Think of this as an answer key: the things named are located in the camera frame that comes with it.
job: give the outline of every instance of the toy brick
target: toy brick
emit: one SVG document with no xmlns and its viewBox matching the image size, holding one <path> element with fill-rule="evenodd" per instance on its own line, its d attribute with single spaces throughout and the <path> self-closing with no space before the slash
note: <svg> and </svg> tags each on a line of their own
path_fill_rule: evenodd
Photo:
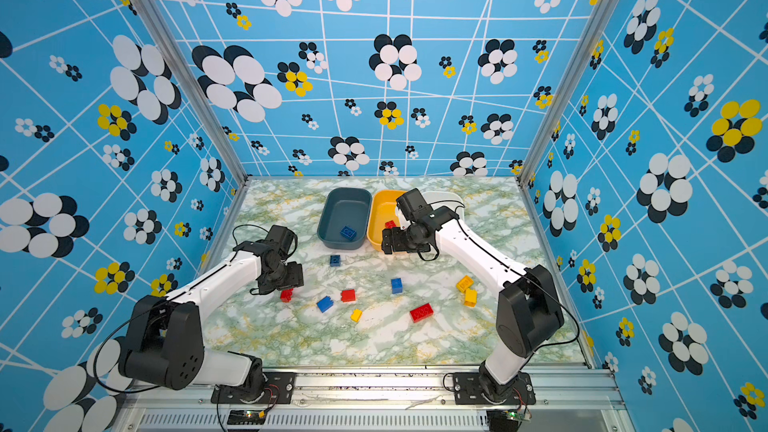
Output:
<svg viewBox="0 0 768 432">
<path fill-rule="evenodd" d="M 331 297 L 326 295 L 320 300 L 320 302 L 317 303 L 317 308 L 320 309 L 321 312 L 325 313 L 325 311 L 330 309 L 332 305 L 333 301 L 331 300 Z"/>
<path fill-rule="evenodd" d="M 354 228 L 344 226 L 344 228 L 341 229 L 341 235 L 343 235 L 344 237 L 347 237 L 349 240 L 355 240 L 357 231 Z"/>
<path fill-rule="evenodd" d="M 341 291 L 341 302 L 354 302 L 355 300 L 355 289 L 351 288 L 349 290 Z"/>
<path fill-rule="evenodd" d="M 393 294 L 401 294 L 402 293 L 402 280 L 399 278 L 392 279 L 392 293 Z"/>
<path fill-rule="evenodd" d="M 478 302 L 478 292 L 468 288 L 464 293 L 464 305 L 467 307 L 475 307 Z"/>
<path fill-rule="evenodd" d="M 467 291 L 468 288 L 474 284 L 475 281 L 473 281 L 468 275 L 465 275 L 464 278 L 456 284 L 456 288 L 459 292 L 464 293 Z"/>
<path fill-rule="evenodd" d="M 413 323 L 423 321 L 427 317 L 431 317 L 434 312 L 432 311 L 432 306 L 429 304 L 424 304 L 421 307 L 417 307 L 411 311 L 411 318 L 413 319 Z"/>
</svg>

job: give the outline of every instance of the green marble pattern tabletop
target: green marble pattern tabletop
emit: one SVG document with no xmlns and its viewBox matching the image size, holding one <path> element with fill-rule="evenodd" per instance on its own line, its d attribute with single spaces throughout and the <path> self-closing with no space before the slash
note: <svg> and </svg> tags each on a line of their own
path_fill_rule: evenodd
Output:
<svg viewBox="0 0 768 432">
<path fill-rule="evenodd" d="M 464 305 L 456 289 L 468 270 L 453 257 L 422 262 L 417 254 L 384 255 L 366 240 L 354 251 L 333 251 L 317 237 L 317 224 L 328 193 L 337 187 L 379 190 L 454 192 L 466 204 L 466 223 L 477 234 L 526 265 L 548 266 L 513 178 L 365 177 L 296 178 L 250 183 L 236 225 L 287 226 L 299 238 L 291 260 L 303 265 L 304 286 L 283 303 L 279 294 L 253 296 L 250 286 L 235 293 L 204 324 L 207 347 L 262 358 L 266 367 L 300 365 L 479 364 L 498 342 L 494 330 L 497 295 L 476 277 L 477 305 Z M 236 231 L 239 241 L 264 236 L 258 228 Z M 234 240 L 230 237 L 227 251 Z M 329 265 L 331 254 L 341 266 Z M 390 279 L 402 279 L 403 293 L 393 295 Z M 354 288 L 356 302 L 341 302 L 341 291 Z M 334 301 L 321 313 L 316 303 Z M 430 303 L 435 314 L 414 324 L 408 313 Z M 350 319 L 362 310 L 359 323 Z M 552 341 L 574 336 L 566 322 Z M 578 343 L 543 348 L 535 362 L 584 362 Z"/>
</svg>

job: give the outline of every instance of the orange plastic tray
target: orange plastic tray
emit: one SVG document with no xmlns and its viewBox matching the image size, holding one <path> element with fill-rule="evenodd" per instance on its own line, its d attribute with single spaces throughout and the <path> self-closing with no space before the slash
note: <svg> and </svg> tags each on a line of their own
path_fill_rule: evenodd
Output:
<svg viewBox="0 0 768 432">
<path fill-rule="evenodd" d="M 382 190 L 373 196 L 373 205 L 371 206 L 371 217 L 368 221 L 368 240 L 374 249 L 382 249 L 382 230 L 386 224 L 393 220 L 399 227 L 400 221 L 395 215 L 397 207 L 397 198 L 407 191 L 405 190 Z"/>
</svg>

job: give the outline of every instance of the dark blue toy brick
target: dark blue toy brick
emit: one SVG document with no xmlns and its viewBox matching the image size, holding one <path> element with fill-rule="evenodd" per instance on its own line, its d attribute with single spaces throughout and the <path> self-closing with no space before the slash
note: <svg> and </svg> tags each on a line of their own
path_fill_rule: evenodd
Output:
<svg viewBox="0 0 768 432">
<path fill-rule="evenodd" d="M 402 280 L 400 280 L 399 278 L 392 279 L 392 293 L 393 294 L 402 293 Z"/>
<path fill-rule="evenodd" d="M 320 309 L 321 312 L 325 313 L 325 311 L 330 309 L 332 305 L 333 301 L 331 300 L 331 297 L 326 295 L 320 300 L 320 302 L 317 303 L 317 308 Z"/>
<path fill-rule="evenodd" d="M 347 237 L 349 240 L 355 240 L 357 231 L 354 228 L 349 228 L 347 226 L 344 226 L 344 228 L 341 229 L 341 235 L 343 235 L 344 237 Z"/>
</svg>

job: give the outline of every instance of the blue wall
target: blue wall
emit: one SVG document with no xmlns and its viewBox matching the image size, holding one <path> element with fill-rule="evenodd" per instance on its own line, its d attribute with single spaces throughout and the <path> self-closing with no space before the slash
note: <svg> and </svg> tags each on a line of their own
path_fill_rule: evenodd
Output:
<svg viewBox="0 0 768 432">
<path fill-rule="evenodd" d="M 620 0 L 529 184 L 638 430 L 768 428 L 766 4 Z"/>
<path fill-rule="evenodd" d="M 223 133 L 263 176 L 510 175 L 596 3 L 157 0 Z M 237 74 L 220 58 L 248 54 Z"/>
<path fill-rule="evenodd" d="M 106 427 L 124 394 L 77 364 L 194 277 L 231 203 L 152 43 L 130 0 L 2 1 L 0 430 Z M 122 390 L 110 357 L 98 373 Z"/>
</svg>

